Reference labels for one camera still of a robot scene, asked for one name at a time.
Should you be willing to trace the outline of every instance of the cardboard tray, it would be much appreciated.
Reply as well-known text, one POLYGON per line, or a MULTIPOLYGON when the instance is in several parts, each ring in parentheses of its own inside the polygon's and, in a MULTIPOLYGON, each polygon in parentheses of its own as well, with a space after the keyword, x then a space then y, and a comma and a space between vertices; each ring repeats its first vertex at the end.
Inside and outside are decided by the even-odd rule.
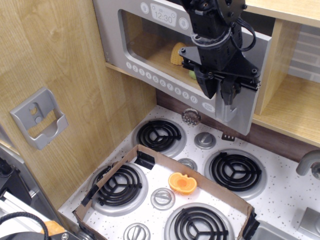
POLYGON ((83 220, 87 211, 92 205, 93 196, 124 163, 132 161, 135 157, 137 157, 135 161, 136 164, 139 164, 148 169, 152 169, 155 164, 158 164, 174 172, 187 174, 189 177, 194 178, 197 181, 197 185, 199 188, 205 190, 207 193, 211 194, 217 199, 220 199, 229 206, 246 215, 245 222, 241 223, 242 228, 237 236, 237 240, 250 239, 250 237, 253 235, 255 229, 257 228, 257 224, 259 223, 257 223, 254 219, 254 208, 249 203, 247 203, 241 197, 237 196, 225 187, 222 187, 219 184, 204 177, 200 173, 193 171, 192 169, 184 166, 178 161, 175 161, 143 145, 136 145, 122 158, 121 161, 116 162, 113 168, 99 182, 92 186, 88 194, 82 200, 81 204, 73 211, 73 214, 76 217, 80 228, 87 234, 94 235, 94 237, 98 240, 107 240, 107 238, 103 237, 99 232, 92 229, 83 220))

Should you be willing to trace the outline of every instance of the gray wall holder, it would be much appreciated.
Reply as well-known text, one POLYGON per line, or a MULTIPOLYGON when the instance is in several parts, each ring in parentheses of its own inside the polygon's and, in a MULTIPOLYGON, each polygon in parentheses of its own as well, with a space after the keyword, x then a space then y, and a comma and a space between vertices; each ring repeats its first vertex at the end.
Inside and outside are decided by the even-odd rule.
POLYGON ((28 144, 38 150, 42 150, 69 125, 55 96, 45 87, 12 109, 10 114, 28 144), (35 138, 30 136, 28 130, 42 122, 51 111, 54 112, 56 119, 35 138))

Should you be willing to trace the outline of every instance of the microwave button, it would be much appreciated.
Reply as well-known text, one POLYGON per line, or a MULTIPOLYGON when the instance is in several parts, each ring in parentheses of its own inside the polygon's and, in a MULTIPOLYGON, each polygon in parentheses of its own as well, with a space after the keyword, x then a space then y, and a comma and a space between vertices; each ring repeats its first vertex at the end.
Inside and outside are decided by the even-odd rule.
POLYGON ((189 99, 189 93, 187 93, 186 91, 184 91, 183 93, 182 93, 182 96, 185 98, 185 99, 189 99))
POLYGON ((159 78, 157 76, 153 76, 152 79, 156 84, 159 83, 159 78))
POLYGON ((211 113, 214 113, 216 111, 215 107, 212 106, 210 103, 203 102, 202 106, 211 113))
POLYGON ((187 19, 185 19, 184 17, 181 17, 179 19, 179 25, 180 25, 180 28, 182 28, 183 30, 187 30, 189 28, 189 23, 187 19))
POLYGON ((143 70, 142 68, 139 69, 139 73, 140 73, 142 76, 146 75, 145 70, 143 70))
POLYGON ((126 67, 127 67, 128 69, 132 69, 131 63, 127 61, 127 62, 126 62, 126 67))
POLYGON ((136 73, 139 71, 139 68, 136 65, 132 66, 133 71, 135 71, 136 73))
POLYGON ((160 79, 160 85, 161 85, 162 87, 167 86, 165 80, 163 80, 163 79, 160 79))
POLYGON ((149 13, 149 7, 148 4, 146 4, 145 2, 142 2, 140 4, 141 10, 144 14, 148 14, 149 13))
POLYGON ((146 71, 145 72, 145 75, 146 75, 146 77, 148 78, 148 79, 152 79, 152 75, 151 75, 151 73, 150 72, 148 72, 148 71, 146 71))
POLYGON ((191 100, 191 102, 193 102, 194 104, 196 104, 196 103, 198 102, 198 99, 197 99, 195 96, 193 96, 193 95, 191 95, 190 100, 191 100))
POLYGON ((174 90, 174 86, 172 86, 171 83, 168 83, 168 85, 166 86, 170 91, 174 90))
POLYGON ((181 90, 180 90, 180 88, 178 88, 178 87, 176 87, 175 89, 174 89, 174 91, 175 91, 175 93, 176 94, 178 94, 178 95, 181 95, 181 90))

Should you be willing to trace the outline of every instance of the wooden cabinet door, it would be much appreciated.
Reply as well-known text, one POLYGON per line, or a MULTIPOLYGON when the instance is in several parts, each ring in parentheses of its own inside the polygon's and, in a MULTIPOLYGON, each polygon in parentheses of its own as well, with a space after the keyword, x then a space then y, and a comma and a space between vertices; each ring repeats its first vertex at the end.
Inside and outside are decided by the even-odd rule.
POLYGON ((58 209, 155 106, 155 90, 105 67, 92 1, 0 0, 0 21, 0 124, 58 209), (9 112, 41 87, 69 126, 37 150, 9 112))

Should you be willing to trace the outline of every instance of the black robot mount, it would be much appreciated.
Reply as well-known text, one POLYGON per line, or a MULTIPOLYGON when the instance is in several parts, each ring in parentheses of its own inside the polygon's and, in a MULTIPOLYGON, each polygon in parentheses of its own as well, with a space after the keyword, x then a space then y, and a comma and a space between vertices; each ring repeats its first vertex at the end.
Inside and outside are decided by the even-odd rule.
POLYGON ((260 70, 249 62, 243 52, 256 43, 254 29, 240 14, 247 8, 245 0, 180 0, 189 14, 196 46, 183 47, 183 67, 194 71, 203 93, 212 98, 220 84, 225 105, 232 105, 241 88, 257 91, 260 70), (242 27, 253 36, 243 48, 242 27))

